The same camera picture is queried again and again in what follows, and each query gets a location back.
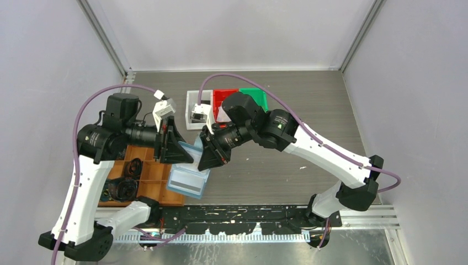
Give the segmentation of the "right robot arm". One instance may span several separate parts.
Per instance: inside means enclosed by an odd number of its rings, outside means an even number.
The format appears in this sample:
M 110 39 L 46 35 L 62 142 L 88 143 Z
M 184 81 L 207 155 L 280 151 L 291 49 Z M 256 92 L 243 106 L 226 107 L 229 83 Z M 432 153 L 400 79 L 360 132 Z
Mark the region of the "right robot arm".
M 231 151 L 249 141 L 266 149 L 298 156 L 325 169 L 339 181 L 327 191 L 311 196 L 306 209 L 310 225 L 319 227 L 337 211 L 366 211 L 374 202 L 378 172 L 383 159 L 356 155 L 334 143 L 320 140 L 307 125 L 286 110 L 264 111 L 254 99 L 241 92 L 221 104 L 230 121 L 223 127 L 206 125 L 200 133 L 203 151 L 198 170 L 221 167 L 231 160 Z

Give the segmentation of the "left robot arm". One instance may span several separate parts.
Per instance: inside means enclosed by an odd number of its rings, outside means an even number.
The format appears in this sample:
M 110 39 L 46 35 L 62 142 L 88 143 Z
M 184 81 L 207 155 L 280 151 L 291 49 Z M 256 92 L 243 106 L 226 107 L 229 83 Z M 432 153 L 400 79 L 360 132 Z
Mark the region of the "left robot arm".
M 39 245 L 54 254 L 63 252 L 74 261 L 98 262 L 109 252 L 113 240 L 144 224 L 156 227 L 161 220 L 159 202 L 140 196 L 108 218 L 95 213 L 105 181 L 116 158 L 128 145 L 154 150 L 162 164 L 193 163 L 182 148 L 183 138 L 174 122 L 176 105 L 161 91 L 152 115 L 153 126 L 137 120 L 142 103 L 138 96 L 114 93 L 108 97 L 102 122 L 73 130 L 74 171 L 62 212 L 51 231 L 39 237 Z

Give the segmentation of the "blue card holder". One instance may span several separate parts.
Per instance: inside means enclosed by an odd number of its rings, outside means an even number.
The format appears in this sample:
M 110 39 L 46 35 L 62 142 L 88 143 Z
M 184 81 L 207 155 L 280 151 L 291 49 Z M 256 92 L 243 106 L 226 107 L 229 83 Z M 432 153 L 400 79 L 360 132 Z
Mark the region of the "blue card holder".
M 201 199 L 207 185 L 211 170 L 198 170 L 203 145 L 199 138 L 191 145 L 181 142 L 182 148 L 194 159 L 193 163 L 174 164 L 171 167 L 167 189 L 188 197 Z

